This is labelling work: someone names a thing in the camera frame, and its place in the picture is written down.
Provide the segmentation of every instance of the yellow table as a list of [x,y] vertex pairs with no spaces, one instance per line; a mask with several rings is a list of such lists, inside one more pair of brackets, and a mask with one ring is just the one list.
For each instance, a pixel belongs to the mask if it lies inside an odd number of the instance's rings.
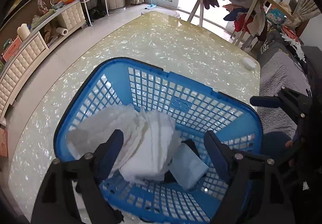
[[249,55],[216,34],[156,11],[140,16],[89,49],[55,82],[29,119],[13,156],[9,188],[30,220],[51,161],[53,138],[68,104],[100,63],[130,57],[175,72],[249,104],[259,94],[260,66],[244,66]]

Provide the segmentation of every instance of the white wall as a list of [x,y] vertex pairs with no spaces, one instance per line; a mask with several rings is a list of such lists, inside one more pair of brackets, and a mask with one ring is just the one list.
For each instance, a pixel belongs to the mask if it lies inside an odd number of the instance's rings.
[[322,50],[322,14],[309,21],[300,39],[304,42],[304,45],[317,46]]

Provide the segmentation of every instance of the orange box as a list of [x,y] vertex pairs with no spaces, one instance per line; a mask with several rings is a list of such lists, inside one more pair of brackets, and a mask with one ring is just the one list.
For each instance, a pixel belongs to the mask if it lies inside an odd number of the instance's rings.
[[3,53],[3,59],[8,61],[11,56],[14,55],[15,51],[18,50],[20,44],[22,43],[19,36],[8,46],[7,50]]
[[0,156],[8,157],[8,132],[0,128]]

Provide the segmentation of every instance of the white cloth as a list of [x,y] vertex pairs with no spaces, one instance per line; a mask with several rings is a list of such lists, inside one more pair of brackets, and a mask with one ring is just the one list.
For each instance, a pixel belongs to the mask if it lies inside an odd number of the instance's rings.
[[143,179],[163,181],[168,163],[181,144],[180,134],[173,134],[174,118],[157,110],[147,112],[144,116],[148,127],[142,142],[137,152],[120,169],[126,181],[140,184]]
[[66,136],[75,159],[94,152],[114,130],[123,132],[124,141],[110,176],[120,170],[126,181],[164,180],[168,164],[181,143],[175,120],[156,110],[137,112],[132,105],[112,105],[83,120]]
[[256,12],[254,20],[247,24],[247,28],[252,36],[260,35],[265,26],[266,13],[264,9],[261,9],[260,12]]
[[123,146],[111,174],[120,169],[134,154],[142,138],[147,122],[133,106],[112,105],[83,120],[66,136],[67,147],[75,159],[87,152],[94,152],[107,142],[114,130],[123,132]]

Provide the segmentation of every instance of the paper towel roll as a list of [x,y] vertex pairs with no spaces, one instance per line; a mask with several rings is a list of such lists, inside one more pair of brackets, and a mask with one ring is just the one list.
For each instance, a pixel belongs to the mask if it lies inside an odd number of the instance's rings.
[[17,33],[21,40],[25,40],[30,34],[30,30],[28,29],[27,24],[22,24],[20,27],[18,27]]
[[57,28],[56,28],[56,32],[57,32],[57,33],[60,33],[61,35],[67,35],[68,30],[67,30],[67,29],[65,29],[65,28],[62,28],[62,27],[57,27]]

